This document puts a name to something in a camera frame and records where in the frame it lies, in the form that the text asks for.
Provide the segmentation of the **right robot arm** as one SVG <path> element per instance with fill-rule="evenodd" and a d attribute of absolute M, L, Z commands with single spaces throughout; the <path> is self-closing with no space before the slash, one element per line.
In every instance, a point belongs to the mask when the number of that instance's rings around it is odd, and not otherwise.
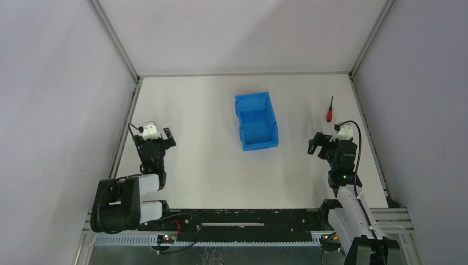
<path fill-rule="evenodd" d="M 330 166 L 328 185 L 335 196 L 324 200 L 320 211 L 340 241 L 344 264 L 402 264 L 398 242 L 380 229 L 365 200 L 354 164 L 358 145 L 353 138 L 318 132 L 309 140 L 307 153 L 316 150 Z"/>

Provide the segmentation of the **red black screwdriver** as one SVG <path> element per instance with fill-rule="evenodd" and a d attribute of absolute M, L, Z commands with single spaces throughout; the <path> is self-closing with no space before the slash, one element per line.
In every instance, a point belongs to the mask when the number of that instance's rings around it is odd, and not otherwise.
<path fill-rule="evenodd" d="M 333 119 L 333 98 L 334 96 L 331 97 L 330 105 L 328 108 L 328 112 L 326 115 L 326 122 L 330 123 Z"/>

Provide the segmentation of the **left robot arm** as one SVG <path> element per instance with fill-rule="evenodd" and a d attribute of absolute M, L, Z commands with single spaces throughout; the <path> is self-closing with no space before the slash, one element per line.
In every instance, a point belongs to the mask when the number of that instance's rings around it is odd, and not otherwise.
<path fill-rule="evenodd" d="M 132 136 L 141 161 L 139 174 L 99 182 L 89 220 L 92 231 L 118 234 L 163 217 L 162 200 L 145 202 L 141 198 L 166 185 L 164 157 L 176 142 L 169 128 L 163 131 L 165 136 L 149 124 Z"/>

